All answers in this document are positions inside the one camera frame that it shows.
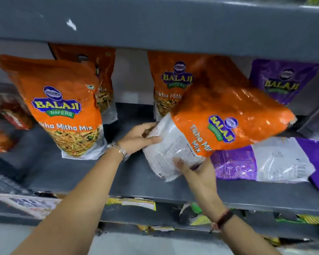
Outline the purple snack bag white back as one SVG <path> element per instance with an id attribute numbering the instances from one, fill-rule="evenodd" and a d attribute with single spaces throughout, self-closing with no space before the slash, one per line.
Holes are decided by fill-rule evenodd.
<path id="1" fill-rule="evenodd" d="M 215 151 L 210 160 L 217 179 L 273 183 L 308 182 L 316 171 L 302 138 L 272 137 L 235 150 Z"/>

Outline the person's left hand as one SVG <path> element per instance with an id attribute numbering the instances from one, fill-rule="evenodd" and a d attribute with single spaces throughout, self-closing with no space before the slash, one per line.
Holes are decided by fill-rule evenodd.
<path id="1" fill-rule="evenodd" d="M 157 122 L 149 122 L 136 125 L 117 143 L 121 145 L 128 154 L 134 154 L 142 149 L 142 140 L 148 137 L 149 133 L 157 126 L 157 124 Z"/>

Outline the silver wrist watch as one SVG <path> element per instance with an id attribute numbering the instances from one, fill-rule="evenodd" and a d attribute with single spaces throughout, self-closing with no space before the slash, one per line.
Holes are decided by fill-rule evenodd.
<path id="1" fill-rule="evenodd" d="M 119 153 L 122 154 L 123 156 L 123 160 L 122 161 L 127 161 L 128 158 L 130 157 L 130 154 L 127 153 L 127 151 L 121 146 L 119 145 L 117 142 L 113 141 L 111 143 L 109 143 L 107 146 L 106 146 L 107 149 L 112 149 L 112 148 L 115 148 L 118 150 Z"/>

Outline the person's right hand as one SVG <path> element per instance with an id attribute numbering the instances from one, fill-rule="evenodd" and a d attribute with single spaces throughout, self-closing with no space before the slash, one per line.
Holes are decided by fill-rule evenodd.
<path id="1" fill-rule="evenodd" d="M 197 204 L 201 208 L 203 215 L 210 219 L 213 214 L 221 214 L 228 210 L 217 193 L 216 173 L 212 163 L 210 174 L 183 176 Z"/>

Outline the grey metal shelf board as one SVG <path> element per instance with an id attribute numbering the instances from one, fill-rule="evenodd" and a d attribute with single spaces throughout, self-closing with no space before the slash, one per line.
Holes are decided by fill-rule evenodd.
<path id="1" fill-rule="evenodd" d="M 119 140 L 134 125 L 153 120 L 153 107 L 117 103 L 118 120 L 104 127 L 106 139 Z M 61 157 L 51 137 L 39 126 L 23 132 L 14 148 L 0 154 L 0 173 L 30 192 L 68 193 L 89 172 L 95 160 Z M 232 208 L 257 211 L 292 211 L 319 215 L 319 191 L 311 183 L 279 184 L 251 180 L 218 180 L 217 192 Z M 142 197 L 158 202 L 193 201 L 187 182 L 181 176 L 165 182 L 156 176 L 142 151 L 120 164 L 110 196 Z"/>
<path id="2" fill-rule="evenodd" d="M 148 229 L 150 236 L 172 237 L 179 239 L 193 239 L 199 241 L 211 241 L 211 224 L 205 225 L 183 225 L 173 221 L 170 214 L 159 214 L 154 211 L 146 211 L 144 223 L 135 221 L 118 222 L 112 218 L 101 219 L 98 223 L 98 230 L 101 233 L 128 233 L 136 235 L 147 235 L 146 230 L 141 230 L 139 226 Z M 319 225 L 295 224 L 288 222 L 277 222 L 273 216 L 261 216 L 252 214 L 247 222 L 256 233 L 266 237 L 278 237 L 301 241 L 309 239 L 310 241 L 319 241 Z M 41 222 L 31 215 L 22 214 L 21 211 L 9 211 L 8 213 L 0 211 L 0 223 L 37 226 Z"/>
<path id="3" fill-rule="evenodd" d="M 0 0 L 0 39 L 319 63 L 305 0 Z"/>

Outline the green yellow snack packet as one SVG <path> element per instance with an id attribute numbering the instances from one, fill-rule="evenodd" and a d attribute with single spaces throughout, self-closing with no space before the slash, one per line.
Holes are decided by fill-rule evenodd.
<path id="1" fill-rule="evenodd" d="M 282 214 L 273 213 L 274 218 L 277 222 L 288 222 L 288 223 L 298 223 L 298 224 L 309 224 L 319 226 L 319 216 L 313 216 L 308 214 Z"/>
<path id="2" fill-rule="evenodd" d="M 193 212 L 189 219 L 190 226 L 211 225 L 210 219 L 203 215 L 203 212 L 197 203 L 192 202 L 189 205 L 189 208 Z"/>

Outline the yellow white shelf label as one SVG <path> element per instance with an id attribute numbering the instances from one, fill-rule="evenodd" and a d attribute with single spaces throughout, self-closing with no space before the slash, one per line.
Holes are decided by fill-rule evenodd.
<path id="1" fill-rule="evenodd" d="M 107 199 L 106 205 L 139 206 L 157 211 L 156 203 L 153 200 L 143 198 L 111 198 Z"/>

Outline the person's right forearm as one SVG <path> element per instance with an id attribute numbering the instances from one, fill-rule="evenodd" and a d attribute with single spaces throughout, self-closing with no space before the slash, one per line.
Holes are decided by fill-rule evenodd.
<path id="1" fill-rule="evenodd" d="M 210 218 L 211 221 L 217 222 L 223 213 L 213 214 Z M 234 255 L 282 255 L 282 253 L 236 215 L 219 232 Z"/>

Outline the red snack packets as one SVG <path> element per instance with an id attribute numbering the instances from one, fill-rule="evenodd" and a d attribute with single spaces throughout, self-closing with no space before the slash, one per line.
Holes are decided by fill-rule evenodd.
<path id="1" fill-rule="evenodd" d="M 19 94 L 0 91 L 0 153 L 12 150 L 23 132 L 33 129 L 34 124 Z"/>

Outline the white printed shelf label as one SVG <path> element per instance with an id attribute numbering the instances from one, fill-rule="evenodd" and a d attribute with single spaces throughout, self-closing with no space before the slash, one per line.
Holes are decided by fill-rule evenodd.
<path id="1" fill-rule="evenodd" d="M 36 219 L 45 219 L 62 201 L 58 198 L 0 193 L 0 201 Z"/>

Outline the orange snack bag white back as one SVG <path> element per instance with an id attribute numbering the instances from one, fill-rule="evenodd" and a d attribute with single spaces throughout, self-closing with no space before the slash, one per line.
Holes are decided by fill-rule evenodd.
<path id="1" fill-rule="evenodd" d="M 167 182 L 181 174 L 175 157 L 194 170 L 214 151 L 263 141 L 295 122 L 286 106 L 252 86 L 228 57 L 212 56 L 208 62 L 149 133 L 162 141 L 143 148 L 150 169 Z"/>

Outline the dark thread wrist band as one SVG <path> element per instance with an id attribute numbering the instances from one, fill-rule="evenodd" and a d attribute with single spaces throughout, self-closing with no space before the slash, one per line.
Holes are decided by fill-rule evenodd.
<path id="1" fill-rule="evenodd" d="M 220 230 L 224 225 L 234 216 L 234 213 L 231 210 L 227 210 L 222 216 L 218 219 L 217 222 L 211 222 L 212 230 Z"/>

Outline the person's left forearm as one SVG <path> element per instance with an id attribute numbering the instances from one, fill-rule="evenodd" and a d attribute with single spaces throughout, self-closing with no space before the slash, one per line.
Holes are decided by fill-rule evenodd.
<path id="1" fill-rule="evenodd" d="M 88 255 L 123 154 L 112 147 L 11 255 Z"/>

